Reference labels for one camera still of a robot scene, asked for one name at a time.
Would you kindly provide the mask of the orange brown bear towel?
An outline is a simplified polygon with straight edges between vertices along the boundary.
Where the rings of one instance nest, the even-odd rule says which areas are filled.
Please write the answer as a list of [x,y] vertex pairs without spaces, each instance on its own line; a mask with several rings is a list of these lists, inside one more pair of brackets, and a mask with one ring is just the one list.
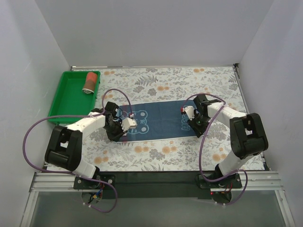
[[85,84],[82,88],[82,91],[85,94],[94,93],[95,87],[97,84],[98,75],[94,72],[88,72],[85,80]]

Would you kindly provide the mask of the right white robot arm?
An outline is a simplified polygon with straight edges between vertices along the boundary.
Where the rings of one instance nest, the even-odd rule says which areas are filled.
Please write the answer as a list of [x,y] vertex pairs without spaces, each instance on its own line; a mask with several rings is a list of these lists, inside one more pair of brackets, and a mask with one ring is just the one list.
[[259,114],[236,111],[217,96],[213,96],[212,100],[207,99],[205,93],[195,94],[193,99],[195,105],[183,107],[182,113],[187,115],[188,125],[197,137],[202,138],[202,143],[215,120],[230,130],[231,151],[210,176],[201,174],[205,181],[215,183],[236,174],[248,160],[268,149]]

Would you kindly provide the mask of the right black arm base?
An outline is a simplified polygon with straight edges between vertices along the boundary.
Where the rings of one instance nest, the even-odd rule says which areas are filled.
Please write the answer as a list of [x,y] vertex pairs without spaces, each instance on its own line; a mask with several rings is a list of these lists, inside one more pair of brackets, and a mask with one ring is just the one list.
[[220,181],[209,182],[206,181],[201,175],[195,176],[195,183],[201,189],[226,189],[232,187],[232,189],[240,189],[242,187],[239,174],[233,174]]

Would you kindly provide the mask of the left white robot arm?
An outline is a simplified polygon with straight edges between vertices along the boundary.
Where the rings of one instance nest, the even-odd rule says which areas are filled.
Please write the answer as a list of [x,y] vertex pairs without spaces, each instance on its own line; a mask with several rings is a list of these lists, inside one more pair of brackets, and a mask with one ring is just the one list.
[[99,168],[82,157],[82,141],[103,128],[110,141],[118,142],[126,133],[122,120],[116,116],[118,109],[117,104],[108,102],[104,109],[93,109],[90,112],[92,117],[82,118],[67,126],[55,126],[46,149],[45,162],[79,176],[96,179]]

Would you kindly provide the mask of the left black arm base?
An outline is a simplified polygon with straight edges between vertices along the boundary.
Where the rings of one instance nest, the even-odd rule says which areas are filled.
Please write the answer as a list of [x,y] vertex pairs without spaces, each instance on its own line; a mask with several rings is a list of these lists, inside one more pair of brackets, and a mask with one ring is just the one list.
[[107,184],[100,183],[99,181],[107,182],[111,185],[115,185],[116,176],[110,174],[101,174],[97,176],[96,181],[86,180],[80,177],[76,177],[73,185],[73,189],[76,190],[99,190],[103,187],[105,190],[111,189]]

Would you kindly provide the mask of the blue towel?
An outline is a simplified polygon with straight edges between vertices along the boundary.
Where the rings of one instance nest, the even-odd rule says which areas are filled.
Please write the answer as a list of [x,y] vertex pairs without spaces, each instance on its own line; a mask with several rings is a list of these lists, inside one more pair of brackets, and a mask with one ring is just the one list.
[[132,106],[135,129],[130,129],[120,142],[175,139],[195,136],[181,114],[183,100],[135,104]]

